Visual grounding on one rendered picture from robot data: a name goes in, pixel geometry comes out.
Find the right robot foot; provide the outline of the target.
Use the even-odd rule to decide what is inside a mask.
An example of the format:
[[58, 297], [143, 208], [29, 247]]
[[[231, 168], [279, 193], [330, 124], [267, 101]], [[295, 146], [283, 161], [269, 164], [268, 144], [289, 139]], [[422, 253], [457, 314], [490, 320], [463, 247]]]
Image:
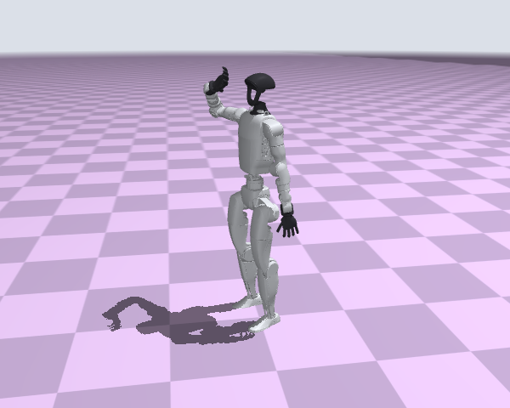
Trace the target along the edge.
[[[252, 295], [251, 295], [252, 297]], [[244, 309], [244, 308], [249, 308], [249, 307], [252, 307], [252, 306], [256, 306], [256, 305], [260, 305], [262, 304], [262, 299], [260, 297], [260, 294], [259, 293], [256, 293], [256, 298], [255, 299], [248, 299], [249, 297], [245, 296], [242, 300], [240, 300], [239, 302], [237, 303], [234, 303], [232, 305], [232, 307], [234, 309]]]

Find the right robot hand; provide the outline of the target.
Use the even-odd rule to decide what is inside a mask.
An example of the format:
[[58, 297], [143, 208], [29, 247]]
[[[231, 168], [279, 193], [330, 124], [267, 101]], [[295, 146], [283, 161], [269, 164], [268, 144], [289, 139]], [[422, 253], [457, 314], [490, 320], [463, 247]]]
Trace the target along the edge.
[[215, 94], [216, 92], [223, 92], [224, 91], [224, 87], [226, 87], [228, 85], [228, 70], [226, 69], [226, 67], [222, 67], [224, 70], [223, 70], [223, 74], [220, 75], [216, 81], [210, 81], [209, 82], [209, 91], [206, 92], [206, 95], [213, 95]]

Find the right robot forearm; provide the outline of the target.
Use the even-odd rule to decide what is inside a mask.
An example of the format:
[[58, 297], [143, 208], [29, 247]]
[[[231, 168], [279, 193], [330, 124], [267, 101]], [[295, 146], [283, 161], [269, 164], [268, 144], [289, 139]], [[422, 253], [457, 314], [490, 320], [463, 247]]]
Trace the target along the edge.
[[[209, 82], [204, 84], [204, 94], [206, 95], [206, 92], [209, 91]], [[207, 104], [211, 108], [217, 108], [222, 104], [218, 93], [215, 93], [213, 95], [206, 95], [207, 98]], [[223, 105], [223, 104], [222, 104]]]

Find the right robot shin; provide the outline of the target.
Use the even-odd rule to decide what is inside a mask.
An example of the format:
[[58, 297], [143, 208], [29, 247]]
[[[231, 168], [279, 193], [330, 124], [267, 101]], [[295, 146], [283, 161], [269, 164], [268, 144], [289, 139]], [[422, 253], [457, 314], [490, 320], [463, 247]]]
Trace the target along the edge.
[[[240, 266], [241, 277], [244, 281], [245, 288], [247, 291], [247, 297], [248, 297], [248, 299], [251, 299], [251, 300], [255, 299], [256, 298], [256, 278], [257, 278], [257, 272], [258, 272], [257, 265], [255, 264], [254, 260], [246, 261], [244, 258], [241, 257], [241, 255], [239, 256], [238, 252], [237, 252], [237, 257], [238, 257], [238, 262], [239, 262], [239, 266]], [[250, 295], [252, 295], [252, 297]]]

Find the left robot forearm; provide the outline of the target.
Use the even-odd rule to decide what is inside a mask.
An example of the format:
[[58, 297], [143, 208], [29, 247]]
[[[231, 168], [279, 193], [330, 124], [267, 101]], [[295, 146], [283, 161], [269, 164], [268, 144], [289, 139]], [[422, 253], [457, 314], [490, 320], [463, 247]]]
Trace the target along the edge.
[[282, 204], [283, 213], [289, 213], [292, 211], [291, 195], [290, 195], [290, 174], [285, 164], [281, 163], [277, 167], [277, 173], [279, 178], [275, 180], [277, 190], [279, 194], [279, 200]]

